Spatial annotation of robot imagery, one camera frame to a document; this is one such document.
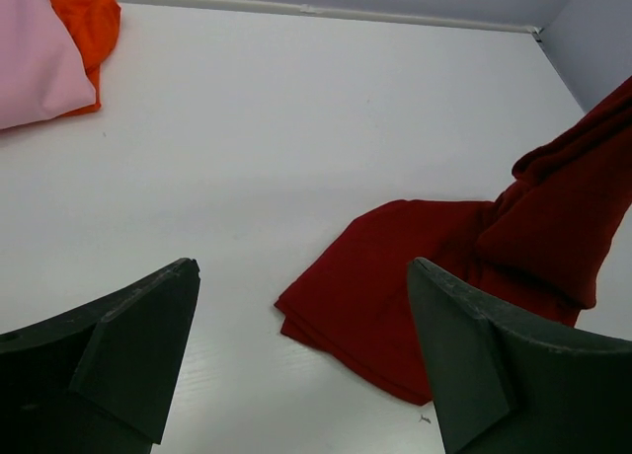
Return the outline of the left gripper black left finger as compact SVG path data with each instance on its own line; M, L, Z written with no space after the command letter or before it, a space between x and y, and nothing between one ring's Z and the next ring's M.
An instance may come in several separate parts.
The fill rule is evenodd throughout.
M161 443L200 286L179 259L1 336L4 453L148 453Z

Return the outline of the dark red t shirt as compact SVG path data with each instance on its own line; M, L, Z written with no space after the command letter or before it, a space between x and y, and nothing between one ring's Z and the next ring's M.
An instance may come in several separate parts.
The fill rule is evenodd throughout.
M394 200L353 220L276 301L281 333L414 405L432 398L411 314L422 257L489 294L572 326L631 203L631 85L521 157L497 199Z

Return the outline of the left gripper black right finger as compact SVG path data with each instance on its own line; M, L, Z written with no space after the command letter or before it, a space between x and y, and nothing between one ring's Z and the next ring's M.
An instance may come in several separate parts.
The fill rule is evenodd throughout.
M448 453L627 453L631 344L549 321L415 259L408 293Z

